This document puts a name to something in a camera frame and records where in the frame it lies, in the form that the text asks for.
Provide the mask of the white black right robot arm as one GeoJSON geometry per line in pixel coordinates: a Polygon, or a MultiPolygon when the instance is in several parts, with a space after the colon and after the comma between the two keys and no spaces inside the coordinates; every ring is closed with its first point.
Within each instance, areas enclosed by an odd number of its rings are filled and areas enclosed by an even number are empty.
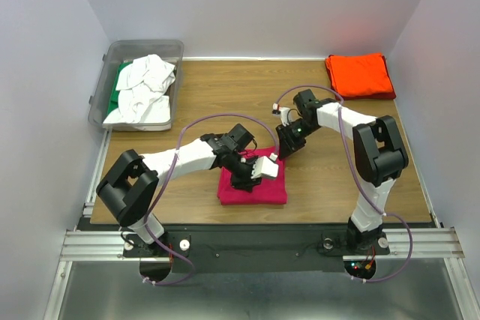
{"type": "Polygon", "coordinates": [[[409,157],[393,117],[364,115],[343,102],[339,94],[319,100],[310,89],[301,88],[293,98],[297,119],[279,103],[273,104],[272,112],[281,121],[276,131],[282,160],[302,149],[307,136],[322,127],[339,132],[343,143],[352,141],[353,147],[345,152],[359,195],[346,226],[345,244],[361,253],[381,237],[389,193],[408,167],[409,157]]]}

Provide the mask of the pink t shirt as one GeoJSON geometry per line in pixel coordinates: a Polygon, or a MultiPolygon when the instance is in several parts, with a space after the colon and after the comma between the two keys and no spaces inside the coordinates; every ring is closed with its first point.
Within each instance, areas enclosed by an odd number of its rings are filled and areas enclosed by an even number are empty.
{"type": "MultiPolygon", "coordinates": [[[[253,156],[269,156],[275,152],[275,147],[260,148],[253,151],[253,156]]],[[[230,172],[224,167],[220,173],[220,179],[217,188],[217,197],[222,205],[285,205],[288,200],[285,185],[285,164],[283,160],[278,159],[279,172],[274,180],[261,178],[260,185],[253,188],[251,193],[235,190],[230,185],[230,172]]]]}

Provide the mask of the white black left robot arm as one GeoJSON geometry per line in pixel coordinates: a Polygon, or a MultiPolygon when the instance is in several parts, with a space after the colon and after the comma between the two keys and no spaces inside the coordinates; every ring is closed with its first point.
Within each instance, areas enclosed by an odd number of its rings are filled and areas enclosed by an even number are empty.
{"type": "Polygon", "coordinates": [[[235,187],[250,192],[261,184],[261,178],[253,176],[260,159],[242,155],[253,141],[254,136],[236,124],[227,133],[204,134],[178,149],[154,154],[124,151],[100,180],[96,194],[121,227],[136,233],[149,255],[160,255],[166,249],[167,237],[149,211],[157,188],[193,172],[223,168],[233,176],[235,187]]]}

